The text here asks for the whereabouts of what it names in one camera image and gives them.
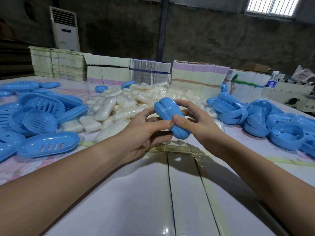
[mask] hand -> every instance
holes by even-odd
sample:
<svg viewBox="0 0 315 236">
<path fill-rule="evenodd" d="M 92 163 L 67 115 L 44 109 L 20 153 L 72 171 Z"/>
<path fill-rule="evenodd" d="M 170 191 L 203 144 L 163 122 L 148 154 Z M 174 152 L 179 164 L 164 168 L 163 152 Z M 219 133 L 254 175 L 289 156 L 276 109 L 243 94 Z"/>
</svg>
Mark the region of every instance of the hand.
<svg viewBox="0 0 315 236">
<path fill-rule="evenodd" d="M 137 114 L 124 130 L 111 137 L 119 147 L 116 150 L 122 156 L 121 164 L 137 159 L 150 147 L 173 137 L 170 131 L 163 130 L 171 128 L 174 123 L 171 120 L 160 120 L 158 117 L 147 119 L 154 113 L 154 108 L 145 109 Z"/>
<path fill-rule="evenodd" d="M 179 127 L 189 130 L 203 146 L 211 138 L 224 134 L 209 114 L 194 103 L 185 100 L 175 100 L 175 102 L 179 106 L 186 107 L 187 109 L 182 113 L 192 119 L 174 115 L 173 122 Z"/>
</svg>

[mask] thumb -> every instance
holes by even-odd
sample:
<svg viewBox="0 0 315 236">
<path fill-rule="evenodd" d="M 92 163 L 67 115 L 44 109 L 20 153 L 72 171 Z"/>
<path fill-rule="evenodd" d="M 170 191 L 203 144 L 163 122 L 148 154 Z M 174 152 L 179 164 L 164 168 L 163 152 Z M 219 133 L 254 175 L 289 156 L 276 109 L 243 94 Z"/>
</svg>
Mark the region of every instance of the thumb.
<svg viewBox="0 0 315 236">
<path fill-rule="evenodd" d="M 180 115 L 177 115 L 177 114 L 175 114 L 173 116 L 173 122 L 177 126 L 185 128 L 188 131 L 193 131 L 193 129 L 195 128 L 195 126 L 194 126 L 195 123 L 193 123 L 193 122 L 189 121 L 188 119 L 181 117 Z"/>
<path fill-rule="evenodd" d="M 174 123 L 171 120 L 159 120 L 157 122 L 151 122 L 147 124 L 147 131 L 151 134 L 155 133 L 156 131 L 166 130 L 171 128 Z"/>
</svg>

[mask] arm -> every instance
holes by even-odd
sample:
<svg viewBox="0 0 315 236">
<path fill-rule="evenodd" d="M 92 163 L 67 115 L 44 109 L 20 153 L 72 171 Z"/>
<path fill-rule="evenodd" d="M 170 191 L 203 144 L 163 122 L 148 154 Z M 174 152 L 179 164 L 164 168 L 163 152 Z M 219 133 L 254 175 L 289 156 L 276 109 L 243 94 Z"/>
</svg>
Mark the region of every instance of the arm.
<svg viewBox="0 0 315 236">
<path fill-rule="evenodd" d="M 139 113 L 119 134 L 0 186 L 0 235 L 36 236 L 115 168 L 172 138 L 172 121 Z"/>
<path fill-rule="evenodd" d="M 226 135 L 203 110 L 191 102 L 173 122 L 191 131 L 213 155 L 224 160 L 271 208 L 294 235 L 315 235 L 315 188 Z"/>
</svg>

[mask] cardboard box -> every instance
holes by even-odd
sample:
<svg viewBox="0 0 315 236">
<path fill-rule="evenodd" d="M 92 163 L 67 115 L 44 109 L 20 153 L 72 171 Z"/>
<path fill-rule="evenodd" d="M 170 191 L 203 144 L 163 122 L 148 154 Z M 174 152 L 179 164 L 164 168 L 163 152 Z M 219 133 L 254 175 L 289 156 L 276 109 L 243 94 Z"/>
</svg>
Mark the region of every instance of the cardboard box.
<svg viewBox="0 0 315 236">
<path fill-rule="evenodd" d="M 242 65 L 240 69 L 265 74 L 268 72 L 268 70 L 270 70 L 270 67 L 267 65 L 256 64 L 256 63 L 245 63 Z"/>
</svg>

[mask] air conditioner vent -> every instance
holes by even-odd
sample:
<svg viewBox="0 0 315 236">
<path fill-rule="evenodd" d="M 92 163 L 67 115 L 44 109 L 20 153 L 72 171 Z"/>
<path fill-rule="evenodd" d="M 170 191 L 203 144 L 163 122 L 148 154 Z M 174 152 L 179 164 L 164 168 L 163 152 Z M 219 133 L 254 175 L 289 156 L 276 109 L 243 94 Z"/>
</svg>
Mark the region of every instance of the air conditioner vent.
<svg viewBox="0 0 315 236">
<path fill-rule="evenodd" d="M 75 15 L 69 12 L 52 9 L 53 22 L 76 27 Z"/>
</svg>

